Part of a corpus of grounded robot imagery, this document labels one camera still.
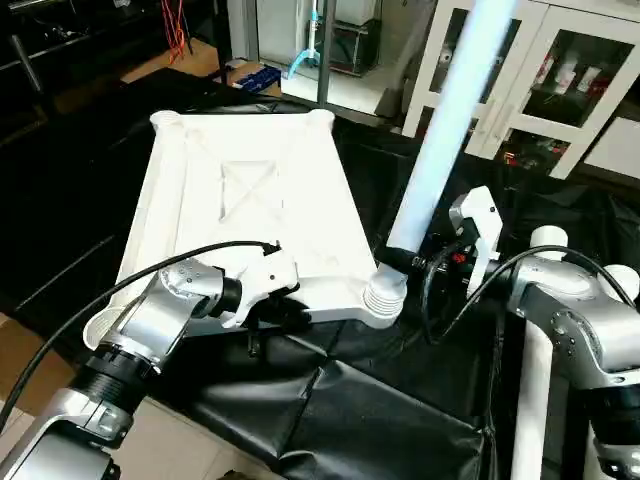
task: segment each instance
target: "robotic arm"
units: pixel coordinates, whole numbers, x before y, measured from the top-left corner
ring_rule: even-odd
[[[572,263],[527,257],[510,281],[508,309],[546,334],[581,393],[602,471],[640,478],[640,315]]]
[[[240,278],[244,282],[192,258],[154,274],[69,387],[54,396],[0,463],[0,479],[120,478],[104,449],[122,444],[148,382],[162,372],[189,320],[226,312],[233,324],[242,324],[255,303],[273,292],[286,293],[298,280],[295,263],[282,250],[264,256]]]

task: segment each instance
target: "black cloth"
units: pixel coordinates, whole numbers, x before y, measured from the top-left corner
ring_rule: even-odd
[[[164,70],[2,147],[2,310],[47,335],[111,285],[153,144],[149,115],[234,113],[237,105],[247,113],[305,111]],[[375,250],[386,240],[419,143],[343,119],[333,135]],[[526,248],[534,228],[555,224],[567,230],[570,246],[603,263],[640,268],[637,205],[464,154],[425,253],[451,235],[447,207],[479,185],[490,188],[503,217],[502,252]],[[462,298],[461,290],[451,286],[446,296]],[[68,358],[86,354],[80,331],[57,345]],[[295,335],[270,331],[259,358],[248,356],[244,334],[185,340],[153,395],[289,479],[508,478],[521,341],[521,322],[487,300],[443,345],[427,345],[410,285],[403,315],[386,330],[334,322]],[[561,454],[547,455],[549,478],[563,460],[562,439],[556,443]]]

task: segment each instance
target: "black cable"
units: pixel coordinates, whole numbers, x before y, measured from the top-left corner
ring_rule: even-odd
[[[189,53],[193,55],[193,47],[191,46],[191,32],[189,32],[189,24],[187,24],[187,16],[184,14],[184,7],[182,7],[182,24],[184,25],[184,33],[187,37],[187,47],[189,47]]]
[[[36,370],[36,368],[38,368],[38,365],[40,364],[42,359],[45,357],[45,355],[49,352],[49,350],[51,350],[53,343],[58,339],[60,335],[64,333],[65,330],[67,330],[75,322],[81,319],[86,312],[98,306],[100,302],[109,298],[111,295],[115,294],[116,292],[122,290],[125,287],[128,287],[132,283],[140,280],[143,277],[146,277],[151,273],[155,273],[158,270],[168,267],[169,265],[173,265],[174,263],[181,262],[182,260],[186,260],[187,258],[190,258],[190,257],[195,257],[202,253],[211,252],[213,250],[220,250],[223,248],[230,248],[230,247],[262,247],[262,249],[265,251],[265,254],[273,253],[279,249],[279,247],[276,247],[269,243],[252,241],[252,240],[238,240],[233,242],[216,243],[213,245],[207,245],[205,247],[196,248],[194,250],[191,250],[186,253],[182,253],[180,255],[176,255],[174,257],[167,258],[162,262],[158,262],[155,265],[151,265],[150,267],[140,270],[139,272],[134,273],[133,275],[130,275],[129,277],[125,278],[121,282],[116,283],[113,287],[108,289],[106,292],[100,294],[94,300],[89,302],[89,304],[83,307],[79,312],[77,312],[74,316],[72,316],[69,320],[67,320],[64,324],[62,324],[62,326],[58,328],[58,330],[56,330],[53,333],[53,335],[51,335],[51,337],[49,337],[49,339],[36,352],[36,354],[33,356],[33,358],[29,361],[25,369],[20,374],[20,377],[18,377],[18,380],[13,386],[13,389],[11,390],[11,393],[9,394],[7,401],[4,404],[4,407],[0,411],[0,432],[4,429],[7,423],[7,420],[9,419],[9,415],[13,410],[13,408],[15,407],[18,401],[18,398],[20,397],[20,394],[22,393],[22,391],[24,390],[24,387],[29,381],[29,378],[31,378],[31,375],[33,375],[33,372]]]
[[[71,7],[71,11],[73,12],[73,16],[78,19],[78,11],[76,10],[76,5],[73,0],[69,0],[69,6]]]
[[[453,242],[452,244],[446,246],[445,248],[443,248],[442,250],[440,250],[440,252],[438,252],[438,254],[436,255],[436,257],[429,262],[428,266],[427,266],[427,273],[424,276],[424,280],[422,281],[422,295],[420,297],[420,311],[422,312],[422,324],[423,324],[423,329],[424,329],[424,334],[425,337],[427,339],[427,341],[431,344],[436,343],[437,341],[435,340],[435,337],[433,336],[432,332],[431,332],[431,319],[428,316],[428,312],[429,312],[429,305],[428,305],[428,301],[429,301],[429,292],[431,291],[431,285],[433,284],[433,279],[436,276],[436,273],[438,272],[438,268],[440,267],[440,265],[442,265],[442,263],[449,257],[451,256],[456,250],[458,250],[459,248],[462,248],[463,246],[465,246],[465,243],[463,240],[457,240],[455,242]]]
[[[27,298],[25,298],[23,301],[21,301],[18,304],[18,306],[13,310],[13,312],[16,313],[16,312],[19,312],[20,310],[22,310],[26,305],[31,303],[42,292],[44,292],[51,285],[56,283],[62,276],[64,276],[66,273],[68,273],[71,270],[73,270],[80,263],[82,263],[84,260],[86,260],[88,257],[90,257],[96,250],[99,250],[100,248],[105,246],[107,243],[109,243],[111,240],[113,240],[114,238],[116,238],[115,235],[110,235],[107,238],[105,238],[104,240],[100,240],[93,247],[91,247],[89,250],[87,250],[85,253],[80,255],[73,262],[71,262],[69,265],[64,267],[62,270],[60,270],[58,273],[56,273],[53,277],[51,277],[49,280],[47,280],[47,282],[44,285],[38,287],[31,295],[29,295]]]
[[[633,308],[635,310],[636,306],[633,303],[633,300],[631,300],[629,298],[629,296],[626,294],[626,292],[624,291],[624,289],[620,286],[620,284],[616,281],[615,278],[613,278],[613,276],[607,272],[602,266],[600,266],[595,260],[593,260],[592,258],[587,257],[586,255],[584,255],[583,253],[578,252],[577,250],[573,250],[571,248],[567,248],[567,247],[561,247],[561,246],[555,246],[555,245],[549,245],[549,246],[540,246],[540,247],[534,247],[534,248],[530,248],[529,250],[525,250],[522,253],[519,253],[518,255],[515,255],[513,257],[511,257],[509,260],[507,260],[506,262],[504,262],[502,265],[500,265],[490,276],[489,278],[487,278],[482,285],[480,285],[478,287],[478,289],[473,292],[473,294],[469,297],[469,299],[467,300],[467,302],[464,304],[464,306],[460,309],[460,312],[458,312],[458,315],[456,315],[456,317],[453,319],[453,321],[447,326],[447,328],[444,330],[444,332],[442,332],[442,334],[438,337],[438,339],[436,340],[436,342],[441,341],[444,337],[446,337],[449,332],[453,329],[453,327],[460,321],[460,319],[462,318],[462,316],[471,308],[471,306],[480,298],[480,296],[484,293],[484,291],[489,287],[489,285],[491,285],[491,283],[498,278],[500,275],[502,275],[505,271],[507,271],[508,269],[512,268],[516,263],[518,263],[520,260],[522,260],[525,257],[528,257],[529,255],[534,255],[536,253],[542,253],[542,252],[562,252],[562,253],[568,253],[571,254],[577,258],[579,258],[580,260],[584,261],[585,263],[589,264],[594,270],[596,270],[596,272],[598,272],[599,274],[601,274],[606,280],[607,282],[609,282],[609,284],[611,285],[611,287],[615,290],[615,292],[618,294],[618,296],[622,299],[622,301],[627,304],[628,306],[630,306],[631,308]]]

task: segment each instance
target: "white pole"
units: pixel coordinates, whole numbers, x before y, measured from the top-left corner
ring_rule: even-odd
[[[517,0],[477,0],[467,18],[388,246],[412,252],[420,247],[516,4]],[[400,314],[405,296],[406,275],[381,264],[367,285],[364,301],[384,328]]]
[[[309,23],[309,58],[316,54],[316,30],[318,29],[318,0],[313,0],[311,7],[311,23]]]
[[[540,478],[552,358],[553,345],[549,337],[533,323],[527,322],[511,480]]]

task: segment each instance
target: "cabinet handle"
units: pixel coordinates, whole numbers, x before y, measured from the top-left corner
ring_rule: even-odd
[[[504,132],[503,130],[505,130],[505,126],[507,126],[507,123],[509,121],[509,118],[511,117],[511,114],[513,113],[513,103],[507,105],[507,108],[504,109],[504,114],[502,115],[502,118],[500,119],[500,126],[496,126],[496,128],[494,129],[494,134],[493,134],[493,138],[495,138],[497,141],[501,142],[502,141],[502,137],[504,137]]]
[[[478,133],[480,135],[484,135],[485,133],[487,133],[485,127],[487,126],[487,121],[489,119],[489,115],[491,114],[491,109],[493,108],[493,104],[495,103],[495,100],[489,100],[485,107],[484,107],[484,115],[482,116],[482,118],[480,119],[480,121],[478,122],[478,124],[476,125],[476,129],[478,130]]]

